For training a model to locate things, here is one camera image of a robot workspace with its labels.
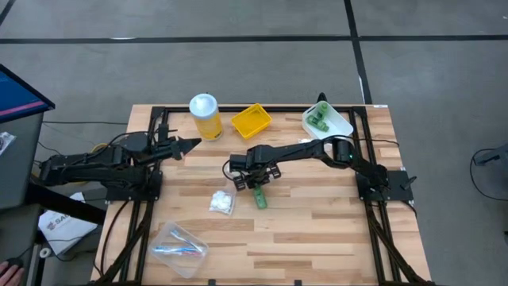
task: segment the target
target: monitor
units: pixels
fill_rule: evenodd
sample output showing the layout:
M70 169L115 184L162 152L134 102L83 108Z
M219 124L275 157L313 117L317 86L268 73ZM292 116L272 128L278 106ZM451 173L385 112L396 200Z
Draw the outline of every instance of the monitor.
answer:
M0 64L0 123L54 108L55 103Z

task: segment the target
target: gray floor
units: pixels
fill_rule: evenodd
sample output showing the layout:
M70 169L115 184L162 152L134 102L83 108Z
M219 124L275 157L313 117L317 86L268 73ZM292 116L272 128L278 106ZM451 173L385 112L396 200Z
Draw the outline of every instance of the gray floor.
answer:
M353 0L360 35L508 34L508 2ZM0 9L7 0L0 0ZM0 38L348 35L342 1L17 0ZM508 142L508 42L363 42L376 104L388 104L402 159L418 176L418 223L433 279L505 285L508 203L471 185L474 151ZM0 62L53 100L46 120L126 122L134 103L186 103L200 92L219 102L361 103L350 42L234 44L0 44ZM43 126L40 141L77 153L124 126ZM37 150L37 159L51 153ZM508 178L477 168L481 188L508 198ZM74 191L62 188L62 192ZM93 191L92 197L100 197ZM85 246L93 248L98 238ZM84 284L93 254L50 259L44 285Z

